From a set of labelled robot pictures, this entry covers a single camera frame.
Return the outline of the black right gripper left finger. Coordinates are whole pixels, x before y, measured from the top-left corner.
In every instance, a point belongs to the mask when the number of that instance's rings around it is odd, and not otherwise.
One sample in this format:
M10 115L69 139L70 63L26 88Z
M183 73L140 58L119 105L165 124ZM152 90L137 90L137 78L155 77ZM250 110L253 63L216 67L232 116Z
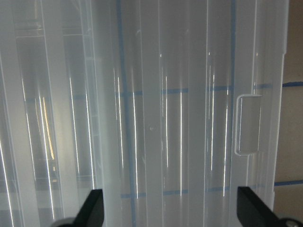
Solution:
M72 227L102 227L104 223L104 201L102 189L91 190Z

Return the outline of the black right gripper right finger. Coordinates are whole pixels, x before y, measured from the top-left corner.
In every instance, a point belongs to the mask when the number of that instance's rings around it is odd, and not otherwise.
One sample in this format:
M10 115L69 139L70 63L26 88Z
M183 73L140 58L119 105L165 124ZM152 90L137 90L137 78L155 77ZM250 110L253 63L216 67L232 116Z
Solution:
M243 227L274 227L277 216L250 187L237 189L237 217Z

